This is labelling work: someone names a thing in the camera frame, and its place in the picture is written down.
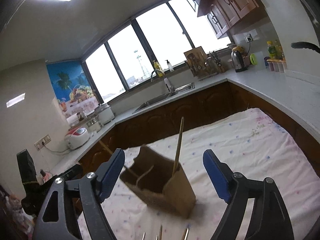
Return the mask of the steel sink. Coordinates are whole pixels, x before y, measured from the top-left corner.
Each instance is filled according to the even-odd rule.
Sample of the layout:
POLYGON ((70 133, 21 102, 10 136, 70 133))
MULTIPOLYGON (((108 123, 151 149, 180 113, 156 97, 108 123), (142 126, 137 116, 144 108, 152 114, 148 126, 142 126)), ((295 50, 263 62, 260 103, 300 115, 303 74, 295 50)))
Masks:
POLYGON ((149 107, 149 106, 152 106, 152 105, 154 105, 154 104, 156 104, 156 103, 159 103, 159 102, 161 102, 161 101, 163 101, 163 100, 166 100, 166 99, 168 99, 168 98, 170 98, 170 97, 172 97, 172 96, 176 96, 177 94, 184 93, 184 92, 189 91, 189 90, 192 90, 192 89, 194 89, 194 88, 195 88, 195 84, 194 84, 193 82, 192 82, 192 83, 189 83, 189 84, 186 84, 186 85, 183 85, 183 86, 181 86, 181 87, 178 87, 178 88, 174 89, 173 92, 168 92, 168 93, 162 94, 162 95, 160 95, 160 96, 157 96, 157 97, 155 97, 155 98, 153 98, 153 99, 150 99, 150 100, 144 102, 143 104, 141 104, 141 105, 134 111, 134 113, 139 112, 139 111, 141 111, 141 110, 143 110, 143 109, 145 109, 145 108, 147 108, 147 107, 149 107))

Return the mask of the steel electric kettle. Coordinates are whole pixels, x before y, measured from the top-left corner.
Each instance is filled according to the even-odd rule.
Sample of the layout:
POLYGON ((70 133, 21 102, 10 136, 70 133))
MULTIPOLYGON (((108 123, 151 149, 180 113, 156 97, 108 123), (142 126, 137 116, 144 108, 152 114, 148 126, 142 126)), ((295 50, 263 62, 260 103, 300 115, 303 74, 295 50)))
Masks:
POLYGON ((232 50, 231 59, 236 73, 246 71, 248 67, 244 63, 242 54, 238 50, 232 50))

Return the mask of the white red rice cooker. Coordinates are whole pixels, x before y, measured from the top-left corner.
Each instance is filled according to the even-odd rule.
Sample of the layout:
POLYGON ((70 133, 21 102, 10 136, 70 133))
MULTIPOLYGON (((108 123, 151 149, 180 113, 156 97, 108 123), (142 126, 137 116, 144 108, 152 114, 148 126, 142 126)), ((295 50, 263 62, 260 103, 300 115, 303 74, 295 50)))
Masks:
POLYGON ((89 132, 84 127, 71 129, 64 137, 65 143, 69 149, 75 150, 80 148, 90 139, 89 132))

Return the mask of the white cooker pot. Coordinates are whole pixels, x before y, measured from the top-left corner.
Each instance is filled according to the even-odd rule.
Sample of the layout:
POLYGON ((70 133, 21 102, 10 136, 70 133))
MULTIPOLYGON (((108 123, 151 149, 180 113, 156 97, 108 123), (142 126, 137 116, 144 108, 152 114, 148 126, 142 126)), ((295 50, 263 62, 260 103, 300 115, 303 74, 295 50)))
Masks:
POLYGON ((103 103, 102 105, 98 106, 94 111, 103 126, 115 118, 110 105, 107 103, 103 103))

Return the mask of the wooden utensil holder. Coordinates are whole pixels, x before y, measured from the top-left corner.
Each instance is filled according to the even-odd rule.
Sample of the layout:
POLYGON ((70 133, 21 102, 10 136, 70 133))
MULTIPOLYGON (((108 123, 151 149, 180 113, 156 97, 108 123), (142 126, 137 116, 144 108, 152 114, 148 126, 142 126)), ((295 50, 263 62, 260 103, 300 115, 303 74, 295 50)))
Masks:
POLYGON ((182 166, 173 168, 173 160, 143 145, 120 180, 147 206, 188 218, 196 196, 182 166))

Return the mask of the kitchen faucet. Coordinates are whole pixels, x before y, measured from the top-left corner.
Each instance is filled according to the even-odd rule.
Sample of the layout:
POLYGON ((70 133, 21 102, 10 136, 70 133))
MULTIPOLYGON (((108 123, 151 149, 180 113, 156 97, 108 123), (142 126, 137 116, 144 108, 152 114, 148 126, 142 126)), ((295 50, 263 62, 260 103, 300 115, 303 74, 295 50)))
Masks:
POLYGON ((163 79, 163 82, 165 84, 165 86, 167 87, 168 91, 169 92, 173 92, 175 89, 174 89, 174 86, 172 85, 172 83, 170 82, 170 80, 165 76, 165 74, 159 70, 159 69, 154 69, 150 75, 150 80, 151 82, 153 81, 153 75, 156 75, 158 76, 159 78, 162 78, 163 79))

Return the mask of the wooden chopstick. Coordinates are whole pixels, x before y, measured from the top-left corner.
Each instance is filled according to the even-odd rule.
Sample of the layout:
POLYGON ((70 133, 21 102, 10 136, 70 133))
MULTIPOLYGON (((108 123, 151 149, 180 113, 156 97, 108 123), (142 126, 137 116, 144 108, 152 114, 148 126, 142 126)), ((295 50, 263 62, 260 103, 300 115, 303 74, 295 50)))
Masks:
POLYGON ((178 162, 179 162, 179 158, 180 158, 180 151, 181 151, 181 144, 182 144, 183 128, 184 128, 184 117, 181 117, 180 131, 178 134, 178 141, 177 141, 177 147, 176 147, 174 166, 173 166, 173 170, 172 170, 172 176, 175 174, 177 167, 178 167, 178 162))

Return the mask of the floral white tablecloth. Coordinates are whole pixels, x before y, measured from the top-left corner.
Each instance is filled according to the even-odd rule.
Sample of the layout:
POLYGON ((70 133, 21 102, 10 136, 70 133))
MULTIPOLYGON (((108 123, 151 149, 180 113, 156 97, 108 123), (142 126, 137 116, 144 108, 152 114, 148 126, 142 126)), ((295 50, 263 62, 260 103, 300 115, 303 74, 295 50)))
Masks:
POLYGON ((303 239, 319 216, 319 177, 293 137, 253 108, 183 133, 180 163, 196 195, 188 219, 144 204, 122 181, 102 204, 117 239, 210 239, 226 208, 208 177, 202 156, 211 149, 231 170, 249 179, 271 177, 287 207, 295 239, 303 239))

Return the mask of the fruit poster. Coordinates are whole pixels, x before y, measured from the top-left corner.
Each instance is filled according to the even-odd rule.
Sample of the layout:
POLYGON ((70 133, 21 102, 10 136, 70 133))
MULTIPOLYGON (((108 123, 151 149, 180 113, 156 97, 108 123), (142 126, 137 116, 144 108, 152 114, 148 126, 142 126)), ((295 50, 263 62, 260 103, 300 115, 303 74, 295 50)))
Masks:
POLYGON ((80 61, 47 64, 48 75, 65 118, 91 114, 99 105, 80 61))

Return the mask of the upper wooden cabinets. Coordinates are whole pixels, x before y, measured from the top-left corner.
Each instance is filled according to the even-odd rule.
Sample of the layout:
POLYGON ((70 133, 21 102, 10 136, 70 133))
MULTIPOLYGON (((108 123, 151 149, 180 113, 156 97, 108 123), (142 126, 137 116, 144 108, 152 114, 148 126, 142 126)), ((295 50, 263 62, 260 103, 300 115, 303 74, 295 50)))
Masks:
POLYGON ((241 28, 265 18, 261 0, 194 0, 198 17, 204 16, 217 38, 235 35, 241 28))

